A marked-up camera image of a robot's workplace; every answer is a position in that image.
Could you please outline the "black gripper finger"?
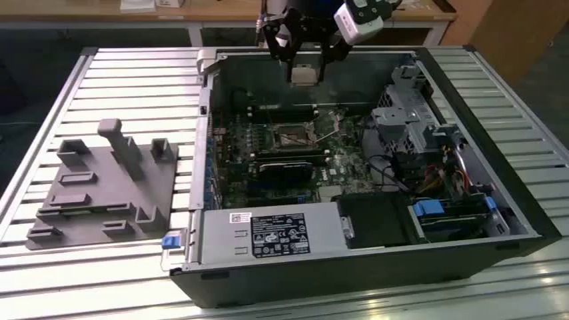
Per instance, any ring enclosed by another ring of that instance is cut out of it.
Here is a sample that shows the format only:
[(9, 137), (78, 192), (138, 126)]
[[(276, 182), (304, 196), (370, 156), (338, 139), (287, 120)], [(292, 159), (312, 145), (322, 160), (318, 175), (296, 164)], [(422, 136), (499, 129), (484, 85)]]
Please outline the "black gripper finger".
[(352, 46), (347, 43), (343, 37), (331, 45), (331, 40), (324, 40), (320, 45), (320, 70), (319, 70), (319, 82), (324, 81), (326, 78), (326, 69), (327, 66), (336, 61), (343, 61), (350, 51), (352, 50)]
[[(302, 13), (295, 8), (286, 8), (284, 13), (270, 14), (267, 8), (262, 9), (262, 31), (271, 56), (287, 64), (287, 82), (292, 81), (294, 61), (302, 48)], [(278, 41), (282, 27), (288, 30), (288, 42), (282, 45)]]

